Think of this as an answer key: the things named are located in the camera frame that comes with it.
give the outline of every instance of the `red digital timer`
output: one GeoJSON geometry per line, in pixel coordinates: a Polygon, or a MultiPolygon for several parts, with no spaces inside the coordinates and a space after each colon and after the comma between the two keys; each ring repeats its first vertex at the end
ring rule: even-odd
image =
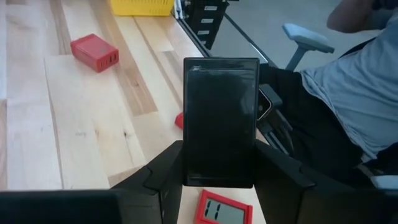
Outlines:
{"type": "Polygon", "coordinates": [[[202,190],[195,224],[251,224],[253,206],[202,190]]]}

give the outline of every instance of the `red usb charger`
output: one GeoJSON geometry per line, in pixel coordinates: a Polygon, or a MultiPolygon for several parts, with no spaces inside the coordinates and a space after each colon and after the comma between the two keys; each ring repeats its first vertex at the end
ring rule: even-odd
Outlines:
{"type": "Polygon", "coordinates": [[[119,50],[95,34],[70,43],[72,54],[96,72],[102,72],[119,62],[119,50]]]}

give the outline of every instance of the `chair armrest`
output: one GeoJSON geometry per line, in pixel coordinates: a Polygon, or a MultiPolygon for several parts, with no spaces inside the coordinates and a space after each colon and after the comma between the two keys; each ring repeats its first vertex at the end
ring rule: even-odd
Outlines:
{"type": "Polygon", "coordinates": [[[398,175],[382,175],[371,177],[377,189],[398,190],[398,175]]]}
{"type": "Polygon", "coordinates": [[[286,23],[282,26],[290,40],[308,50],[318,50],[323,53],[333,53],[335,48],[330,46],[329,40],[321,34],[310,31],[295,24],[286,23]]]}

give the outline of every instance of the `wooden table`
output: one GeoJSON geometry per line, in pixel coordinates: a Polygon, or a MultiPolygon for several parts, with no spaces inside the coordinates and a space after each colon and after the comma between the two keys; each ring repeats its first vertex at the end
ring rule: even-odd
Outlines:
{"type": "MultiPolygon", "coordinates": [[[[115,17],[100,0],[0,0],[0,189],[107,189],[182,131],[182,62],[201,57],[173,17],[115,17]],[[70,41],[94,33],[120,62],[95,73],[70,41]]],[[[179,223],[201,189],[184,187],[179,223]]],[[[254,205],[253,189],[210,189],[254,205]]]]}

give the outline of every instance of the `smartphone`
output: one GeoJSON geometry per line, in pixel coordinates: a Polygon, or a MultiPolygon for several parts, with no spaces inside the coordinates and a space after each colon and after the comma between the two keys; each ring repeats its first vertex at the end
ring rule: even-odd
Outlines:
{"type": "Polygon", "coordinates": [[[272,103],[260,88],[258,95],[257,121],[261,121],[271,112],[272,103]]]}
{"type": "Polygon", "coordinates": [[[258,58],[184,60],[185,185],[252,187],[258,78],[258,58]]]}

